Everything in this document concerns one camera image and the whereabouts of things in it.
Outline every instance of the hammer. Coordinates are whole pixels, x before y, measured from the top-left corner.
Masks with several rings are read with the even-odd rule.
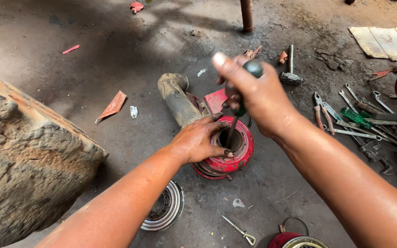
[[[289,62],[288,62],[289,63],[289,72],[281,73],[280,82],[286,83],[289,85],[298,86],[301,84],[303,79],[293,73],[293,45],[289,46],[289,54],[290,54],[290,58],[289,58]]]

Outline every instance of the left hand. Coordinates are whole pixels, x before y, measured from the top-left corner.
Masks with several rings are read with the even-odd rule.
[[[217,113],[194,121],[184,127],[174,137],[167,147],[170,147],[185,156],[185,164],[200,162],[210,157],[227,156],[229,150],[211,144],[210,138],[214,131],[230,127],[228,124],[217,121],[223,113]]]

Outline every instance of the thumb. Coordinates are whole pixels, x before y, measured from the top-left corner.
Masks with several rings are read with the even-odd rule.
[[[220,75],[231,81],[241,93],[248,93],[251,90],[250,82],[256,80],[256,78],[240,64],[228,58],[222,52],[214,54],[214,57],[212,57],[212,65]]]
[[[228,156],[230,158],[232,158],[234,156],[234,153],[232,153],[230,150],[226,149],[226,148],[221,148],[221,147],[216,147],[211,145],[210,148],[210,157],[224,157],[224,156]]]

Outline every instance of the muddy pipe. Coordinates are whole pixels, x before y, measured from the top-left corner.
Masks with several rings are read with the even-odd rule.
[[[177,124],[181,128],[201,119],[199,110],[185,95],[189,87],[189,79],[185,75],[176,73],[163,74],[157,82],[160,94]]]
[[[252,0],[240,0],[241,17],[243,18],[243,31],[254,31],[254,19],[252,17]]]

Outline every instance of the hammer head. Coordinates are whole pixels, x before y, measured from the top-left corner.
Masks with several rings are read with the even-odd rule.
[[[298,86],[301,84],[302,81],[303,79],[299,76],[288,72],[282,72],[280,75],[280,82],[285,84]]]

